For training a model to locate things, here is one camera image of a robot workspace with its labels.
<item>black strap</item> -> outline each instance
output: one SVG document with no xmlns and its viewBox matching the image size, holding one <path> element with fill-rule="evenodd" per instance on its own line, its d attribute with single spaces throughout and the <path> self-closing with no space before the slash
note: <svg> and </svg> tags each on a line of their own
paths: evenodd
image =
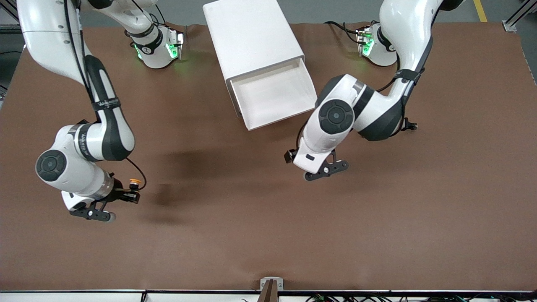
<svg viewBox="0 0 537 302">
<path fill-rule="evenodd" d="M 154 28 L 155 28 L 155 24 L 151 23 L 151 26 L 146 31 L 144 31 L 142 33 L 131 33 L 131 32 L 127 32 L 126 30 L 125 31 L 132 38 L 143 38 L 143 37 L 147 37 L 153 31 Z"/>
<path fill-rule="evenodd" d="M 114 98 L 104 99 L 100 102 L 92 103 L 91 106 L 93 107 L 93 110 L 97 112 L 99 110 L 117 108 L 121 106 L 121 103 L 119 102 L 119 99 L 117 97 L 114 97 Z"/>
<path fill-rule="evenodd" d="M 419 72 L 416 72 L 410 69 L 400 69 L 395 73 L 394 80 L 397 78 L 402 78 L 403 83 L 406 83 L 405 80 L 408 80 L 408 81 L 414 81 L 414 85 L 416 85 L 424 71 L 425 71 L 425 67 L 422 68 Z"/>
<path fill-rule="evenodd" d="M 162 31 L 158 30 L 158 36 L 153 42 L 145 45 L 134 43 L 134 45 L 136 45 L 139 51 L 145 54 L 154 54 L 155 49 L 157 49 L 157 47 L 162 44 L 163 37 L 164 34 L 162 33 Z"/>
<path fill-rule="evenodd" d="M 372 88 L 369 88 L 369 86 L 366 86 L 366 90 L 364 90 L 364 93 L 360 96 L 360 98 L 358 99 L 358 102 L 356 102 L 356 104 L 352 108 L 352 110 L 354 111 L 354 120 L 356 120 L 358 116 L 360 115 L 360 113 L 362 113 L 362 111 L 366 107 L 367 103 L 369 103 L 369 100 L 371 100 L 371 97 L 373 96 L 374 93 L 375 93 L 375 90 L 373 90 Z"/>
</svg>

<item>black joint cap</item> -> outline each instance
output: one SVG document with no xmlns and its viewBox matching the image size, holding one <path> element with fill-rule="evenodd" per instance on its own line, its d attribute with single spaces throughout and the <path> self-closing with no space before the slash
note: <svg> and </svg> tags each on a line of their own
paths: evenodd
<svg viewBox="0 0 537 302">
<path fill-rule="evenodd" d="M 285 162 L 286 163 L 292 163 L 293 160 L 295 159 L 295 156 L 296 156 L 296 150 L 295 149 L 287 150 L 287 152 L 285 152 L 285 154 L 284 154 Z"/>
</svg>

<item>metal bracket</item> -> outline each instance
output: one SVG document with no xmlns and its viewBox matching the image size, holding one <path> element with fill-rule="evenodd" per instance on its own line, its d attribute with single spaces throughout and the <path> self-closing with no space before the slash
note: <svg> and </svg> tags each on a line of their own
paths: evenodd
<svg viewBox="0 0 537 302">
<path fill-rule="evenodd" d="M 265 278 L 262 278 L 261 281 L 259 282 L 260 290 L 263 290 L 263 288 L 265 287 L 265 284 L 267 284 L 267 282 L 270 281 L 270 280 L 275 280 L 276 281 L 276 287 L 277 287 L 278 291 L 284 290 L 284 279 L 280 278 L 280 277 L 265 277 Z"/>
<path fill-rule="evenodd" d="M 506 32 L 516 32 L 516 31 L 517 31 L 517 27 L 516 27 L 514 24 L 511 25 L 511 26 L 509 26 L 509 25 L 507 24 L 507 20 L 502 20 L 502 24 L 503 24 L 503 26 L 504 26 L 504 30 L 505 30 Z"/>
<path fill-rule="evenodd" d="M 311 182 L 319 178 L 330 177 L 332 174 L 343 172 L 349 168 L 349 163 L 347 161 L 337 160 L 335 149 L 332 151 L 332 153 L 330 153 L 330 155 L 332 155 L 333 158 L 332 163 L 328 163 L 326 160 L 324 160 L 317 173 L 312 174 L 310 172 L 306 172 L 304 173 L 304 179 L 308 182 Z"/>
<path fill-rule="evenodd" d="M 537 0 L 525 0 L 522 3 L 522 5 L 517 9 L 517 11 L 514 12 L 514 14 L 509 17 L 509 19 L 502 21 L 505 31 L 516 32 L 517 22 L 520 21 L 529 13 L 535 11 L 536 9 L 537 9 Z"/>
<path fill-rule="evenodd" d="M 98 201 L 92 202 L 89 207 L 79 208 L 74 211 L 69 211 L 73 216 L 82 217 L 87 220 L 98 220 L 103 222 L 113 222 L 115 220 L 115 214 L 112 212 L 103 211 L 106 202 L 103 203 L 100 209 L 96 209 Z"/>
</svg>

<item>yellow floor line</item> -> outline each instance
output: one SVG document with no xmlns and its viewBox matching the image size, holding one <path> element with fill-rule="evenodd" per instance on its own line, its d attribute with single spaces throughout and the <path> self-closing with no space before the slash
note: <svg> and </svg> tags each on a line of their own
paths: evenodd
<svg viewBox="0 0 537 302">
<path fill-rule="evenodd" d="M 479 21 L 481 22 L 487 22 L 487 17 L 485 16 L 485 11 L 483 10 L 483 6 L 481 5 L 481 0 L 474 0 L 475 10 L 477 11 L 477 15 L 479 16 Z"/>
</svg>

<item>white storage box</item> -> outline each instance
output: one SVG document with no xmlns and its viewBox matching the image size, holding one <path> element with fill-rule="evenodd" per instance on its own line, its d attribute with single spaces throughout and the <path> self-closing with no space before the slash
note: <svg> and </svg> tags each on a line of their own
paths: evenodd
<svg viewBox="0 0 537 302">
<path fill-rule="evenodd" d="M 219 0 L 203 11 L 235 111 L 248 130 L 314 108 L 304 53 L 276 0 Z"/>
</svg>

